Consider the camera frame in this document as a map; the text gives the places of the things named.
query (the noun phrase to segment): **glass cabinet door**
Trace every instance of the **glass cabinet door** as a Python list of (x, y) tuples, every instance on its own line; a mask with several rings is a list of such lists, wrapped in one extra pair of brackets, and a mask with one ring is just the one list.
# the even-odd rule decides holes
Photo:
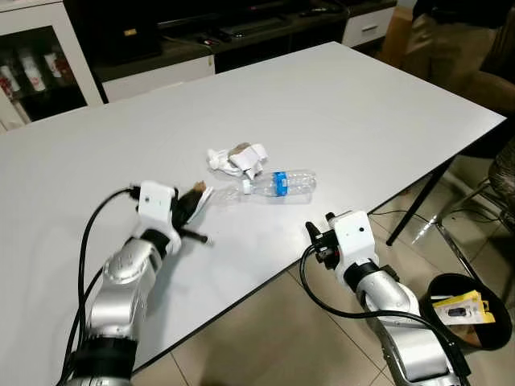
[(0, 0), (3, 129), (86, 105), (102, 105), (102, 99), (64, 4)]
[(86, 106), (51, 26), (0, 36), (0, 86), (24, 123)]

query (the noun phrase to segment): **white cabinet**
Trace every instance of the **white cabinet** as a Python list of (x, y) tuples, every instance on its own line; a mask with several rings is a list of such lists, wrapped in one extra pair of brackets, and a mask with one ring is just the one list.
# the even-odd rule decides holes
[(386, 8), (350, 18), (345, 27), (342, 44), (355, 47), (386, 36), (394, 9), (395, 7)]
[(7, 130), (102, 104), (62, 2), (0, 1), (0, 86)]
[(109, 102), (215, 74), (212, 55), (102, 83)]

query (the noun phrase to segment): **tv stand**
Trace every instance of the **tv stand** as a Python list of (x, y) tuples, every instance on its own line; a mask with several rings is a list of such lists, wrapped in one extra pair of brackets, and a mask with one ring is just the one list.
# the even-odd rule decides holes
[[(345, 43), (350, 39), (346, 45), (365, 50), (384, 38), (396, 4), (395, 0), (369, 0), (339, 13), (267, 14), (245, 23), (199, 27), (196, 31), (163, 30), (161, 55), (118, 65), (97, 62), (93, 71), (107, 101), (112, 102), (331, 41)], [(348, 34), (346, 26), (351, 24)], [(214, 27), (230, 39), (214, 36), (217, 34), (210, 31)], [(206, 39), (212, 44), (200, 43)]]

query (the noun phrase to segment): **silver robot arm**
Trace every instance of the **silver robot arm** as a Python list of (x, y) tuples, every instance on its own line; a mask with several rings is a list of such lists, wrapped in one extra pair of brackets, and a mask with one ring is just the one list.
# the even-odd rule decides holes
[(174, 189), (158, 183), (140, 186), (139, 224), (104, 265), (85, 341), (74, 355), (73, 376), (66, 385), (130, 385), (146, 300), (164, 257), (181, 246), (172, 225), (175, 195)]
[[(356, 294), (366, 311), (395, 310), (420, 316), (413, 292), (398, 282), (389, 267), (379, 268), (369, 219), (363, 211), (326, 215), (331, 230), (321, 234), (306, 227), (317, 260), (334, 269), (340, 284)], [(383, 348), (397, 386), (451, 386), (466, 384), (455, 374), (434, 332), (409, 318), (367, 318)]]

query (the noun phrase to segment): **blue bottle label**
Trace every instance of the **blue bottle label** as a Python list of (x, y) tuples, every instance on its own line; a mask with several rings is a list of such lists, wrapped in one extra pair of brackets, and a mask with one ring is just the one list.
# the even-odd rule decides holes
[(288, 180), (285, 171), (276, 171), (274, 173), (275, 193), (278, 197), (288, 194)]

